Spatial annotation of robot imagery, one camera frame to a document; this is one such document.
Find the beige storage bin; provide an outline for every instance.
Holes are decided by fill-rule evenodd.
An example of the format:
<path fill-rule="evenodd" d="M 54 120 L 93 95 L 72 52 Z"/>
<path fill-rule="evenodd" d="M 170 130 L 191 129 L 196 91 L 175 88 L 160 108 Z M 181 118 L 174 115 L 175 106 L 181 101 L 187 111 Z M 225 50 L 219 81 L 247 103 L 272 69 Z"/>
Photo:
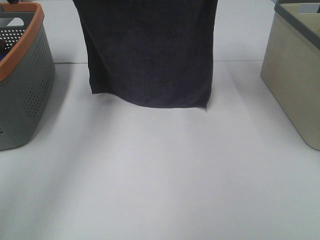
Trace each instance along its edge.
<path fill-rule="evenodd" d="M 320 150 L 320 13 L 299 13 L 320 0 L 279 0 L 261 77 L 303 140 Z"/>

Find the dark towel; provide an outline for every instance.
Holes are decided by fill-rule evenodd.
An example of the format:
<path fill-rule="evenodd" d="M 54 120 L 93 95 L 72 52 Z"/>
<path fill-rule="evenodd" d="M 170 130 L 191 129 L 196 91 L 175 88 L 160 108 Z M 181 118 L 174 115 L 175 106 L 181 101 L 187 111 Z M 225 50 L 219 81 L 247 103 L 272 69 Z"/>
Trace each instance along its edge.
<path fill-rule="evenodd" d="M 152 108 L 205 108 L 218 0 L 73 0 L 92 93 Z"/>

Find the perforated basket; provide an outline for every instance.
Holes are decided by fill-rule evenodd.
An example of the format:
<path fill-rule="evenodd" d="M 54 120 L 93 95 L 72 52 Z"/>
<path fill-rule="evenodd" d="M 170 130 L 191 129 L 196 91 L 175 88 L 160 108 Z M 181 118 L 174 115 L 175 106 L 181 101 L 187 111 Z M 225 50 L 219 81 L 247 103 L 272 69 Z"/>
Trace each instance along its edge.
<path fill-rule="evenodd" d="M 0 150 L 33 136 L 48 102 L 55 65 L 38 3 L 0 4 L 0 19 L 20 18 L 23 26 L 0 27 L 12 50 L 0 61 Z"/>

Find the blue object in basket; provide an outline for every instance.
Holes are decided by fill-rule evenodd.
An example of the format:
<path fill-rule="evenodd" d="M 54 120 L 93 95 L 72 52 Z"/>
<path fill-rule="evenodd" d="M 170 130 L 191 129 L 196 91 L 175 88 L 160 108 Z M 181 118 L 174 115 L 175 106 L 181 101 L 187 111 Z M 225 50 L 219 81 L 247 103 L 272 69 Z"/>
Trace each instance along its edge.
<path fill-rule="evenodd" d="M 7 52 L 1 53 L 1 54 L 0 54 L 0 61 L 1 61 L 2 59 L 4 59 L 7 54 L 8 54 Z"/>

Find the black cloth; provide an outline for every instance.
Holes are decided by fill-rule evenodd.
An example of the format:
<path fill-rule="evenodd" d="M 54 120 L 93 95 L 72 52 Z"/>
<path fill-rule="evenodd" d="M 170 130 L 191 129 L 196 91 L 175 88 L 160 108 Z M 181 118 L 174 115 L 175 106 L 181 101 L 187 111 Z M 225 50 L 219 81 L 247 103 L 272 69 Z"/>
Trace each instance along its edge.
<path fill-rule="evenodd" d="M 93 94 L 152 108 L 206 108 L 218 0 L 73 2 Z"/>

